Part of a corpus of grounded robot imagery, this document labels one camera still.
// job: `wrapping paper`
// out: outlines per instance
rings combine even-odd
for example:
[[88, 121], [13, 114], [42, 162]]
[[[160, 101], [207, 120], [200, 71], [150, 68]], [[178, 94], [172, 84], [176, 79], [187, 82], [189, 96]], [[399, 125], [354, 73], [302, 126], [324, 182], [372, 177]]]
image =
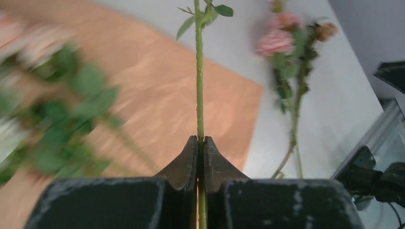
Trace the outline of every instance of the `wrapping paper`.
[[[5, 2], [33, 21], [61, 23], [76, 32], [82, 61], [98, 63], [109, 84], [121, 86], [113, 112], [127, 119], [125, 131], [160, 168], [181, 152], [189, 136], [196, 135], [194, 51], [140, 21], [88, 1]], [[19, 85], [28, 104], [44, 94], [75, 100], [62, 84], [49, 86], [24, 76]], [[261, 94], [260, 85], [206, 60], [205, 134], [213, 137], [221, 153], [239, 169], [243, 169], [247, 157]], [[153, 175], [103, 125], [98, 125], [88, 138], [98, 154], [140, 175]], [[34, 184], [34, 179], [21, 170], [2, 187], [0, 228], [22, 228], [49, 181]]]

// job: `table surface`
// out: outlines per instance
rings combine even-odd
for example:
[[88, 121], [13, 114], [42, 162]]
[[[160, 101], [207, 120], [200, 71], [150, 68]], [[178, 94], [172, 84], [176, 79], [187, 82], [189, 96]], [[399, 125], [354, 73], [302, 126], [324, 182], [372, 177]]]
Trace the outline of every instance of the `table surface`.
[[[176, 7], [193, 8], [192, 0], [93, 1], [143, 20], [173, 38], [189, 18]], [[257, 39], [271, 17], [270, 5], [265, 0], [215, 3], [232, 7], [234, 17], [219, 17], [204, 30], [204, 54], [265, 88], [244, 172], [251, 178], [268, 178], [287, 152], [290, 129], [288, 116], [276, 106], [278, 95], [273, 90], [269, 63], [255, 53]], [[326, 16], [340, 27], [327, 0], [289, 0], [288, 10], [301, 14], [307, 22]], [[193, 27], [180, 42], [194, 49]], [[342, 30], [319, 49], [321, 57], [310, 78], [298, 127], [305, 178], [330, 178], [383, 112]], [[293, 158], [283, 172], [287, 177], [297, 177]]]

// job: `brown wilted flower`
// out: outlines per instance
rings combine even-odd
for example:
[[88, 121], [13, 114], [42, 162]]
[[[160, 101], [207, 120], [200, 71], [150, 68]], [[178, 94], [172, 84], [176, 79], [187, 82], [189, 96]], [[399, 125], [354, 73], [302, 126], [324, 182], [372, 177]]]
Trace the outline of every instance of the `brown wilted flower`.
[[325, 42], [329, 38], [333, 37], [339, 31], [338, 27], [335, 24], [329, 22], [325, 24], [318, 25], [316, 27], [318, 33], [318, 41]]

